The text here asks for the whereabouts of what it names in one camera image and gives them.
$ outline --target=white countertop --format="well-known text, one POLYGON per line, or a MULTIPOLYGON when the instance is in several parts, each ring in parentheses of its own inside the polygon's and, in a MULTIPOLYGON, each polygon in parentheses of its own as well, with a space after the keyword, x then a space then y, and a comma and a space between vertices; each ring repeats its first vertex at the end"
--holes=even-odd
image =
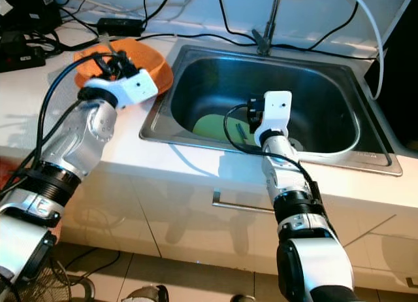
MULTIPOLYGON (((61 40, 69 44, 83 41, 86 34, 79 29, 59 30, 61 40)), ((148 39, 146 44, 162 53, 169 63, 174 61, 179 44, 175 38, 148 39)), ((202 46, 219 46, 217 42, 187 41, 202 46)), ((227 46, 242 51, 242 48, 227 46)), ((284 50, 275 56, 285 57, 284 50)), ((355 74, 364 72, 362 63, 316 54, 293 53, 302 59, 342 62, 353 68, 355 74)), ((37 114, 50 83, 72 61, 72 53, 49 59, 44 67, 0 73, 0 156, 23 157, 35 146, 37 114)), ((78 92, 72 77, 68 76, 51 100, 46 128, 72 101, 78 92)), ((261 158, 246 154, 224 152, 191 146, 145 141, 138 137, 142 124, 151 109, 153 99, 140 105, 119 110, 113 139, 105 146, 101 170, 144 175, 181 181, 196 181, 215 187, 228 186, 250 192, 263 192, 265 178, 261 158)), ((354 171, 338 167, 303 163, 312 178, 319 183, 322 194, 388 203, 402 207, 418 207, 415 182, 418 179, 418 159, 397 156, 402 166, 400 177, 354 171)))

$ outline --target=green sponge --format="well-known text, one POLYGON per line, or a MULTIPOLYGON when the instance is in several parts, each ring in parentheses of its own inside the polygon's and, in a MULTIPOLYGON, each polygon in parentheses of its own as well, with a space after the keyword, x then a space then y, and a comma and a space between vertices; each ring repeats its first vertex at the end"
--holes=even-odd
MULTIPOLYGON (((228 118, 227 129, 231 139, 234 142, 256 146, 254 142, 254 136, 249 134, 248 123, 235 118, 228 118), (237 128, 238 124, 241 125, 242 131, 247 137, 245 143, 243 142, 241 133, 237 128)), ((219 141, 228 141, 226 135, 223 132, 223 116, 220 114, 207 114, 206 116, 203 116, 197 120, 195 127, 193 128, 193 133, 200 135, 201 137, 209 137, 219 141)))

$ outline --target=black electronic device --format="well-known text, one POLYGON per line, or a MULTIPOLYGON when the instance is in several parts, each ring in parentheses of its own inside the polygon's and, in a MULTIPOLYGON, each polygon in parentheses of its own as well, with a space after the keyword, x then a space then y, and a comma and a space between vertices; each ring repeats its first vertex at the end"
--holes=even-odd
POLYGON ((3 31, 19 30, 47 34, 62 24, 54 0, 6 0, 13 9, 1 18, 3 31))
POLYGON ((145 30, 142 20, 101 18, 97 22, 99 34, 108 33, 111 36, 141 36, 145 30))
POLYGON ((26 45, 19 31, 3 32, 0 40, 0 73, 45 65, 44 50, 26 45))

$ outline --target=cabinet door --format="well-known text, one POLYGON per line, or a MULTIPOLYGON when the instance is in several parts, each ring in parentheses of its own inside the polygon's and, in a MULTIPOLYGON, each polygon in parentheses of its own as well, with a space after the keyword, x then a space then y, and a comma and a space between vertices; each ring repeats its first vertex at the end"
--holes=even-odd
POLYGON ((415 216, 398 214, 383 225, 373 230, 373 233, 380 235, 391 235, 393 237, 404 237, 418 240, 418 212, 415 216))
POLYGON ((354 267, 353 273, 356 287, 418 294, 418 277, 407 273, 362 267, 354 267))
MULTIPOLYGON (((133 182, 164 258, 277 273, 274 215, 214 207, 210 186, 149 178, 133 182)), ((269 203, 266 195, 220 192, 222 201, 269 203)))
POLYGON ((128 176, 94 171, 65 208, 61 240, 158 256, 128 176))
POLYGON ((418 276, 418 240, 373 233, 364 240, 371 268, 418 276))

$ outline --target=cabinet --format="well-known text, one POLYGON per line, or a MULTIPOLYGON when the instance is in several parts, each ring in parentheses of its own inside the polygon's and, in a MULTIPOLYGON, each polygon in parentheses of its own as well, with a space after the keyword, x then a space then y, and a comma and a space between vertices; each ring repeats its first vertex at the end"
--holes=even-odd
MULTIPOLYGON (((271 209, 267 192, 151 178, 133 178, 133 184, 163 258, 277 273, 274 215, 212 205, 219 192, 223 203, 271 209)), ((361 237, 391 214, 374 214, 361 202, 352 207, 333 196, 323 199, 352 264, 370 268, 361 237)))
POLYGON ((65 207, 61 240, 159 256, 128 176, 94 171, 65 207))
POLYGON ((364 241, 372 288, 418 294, 418 240, 369 233, 364 241))
POLYGON ((403 237, 418 240, 418 216, 405 216, 399 214, 391 218, 373 232, 380 235, 391 235, 393 237, 403 237))

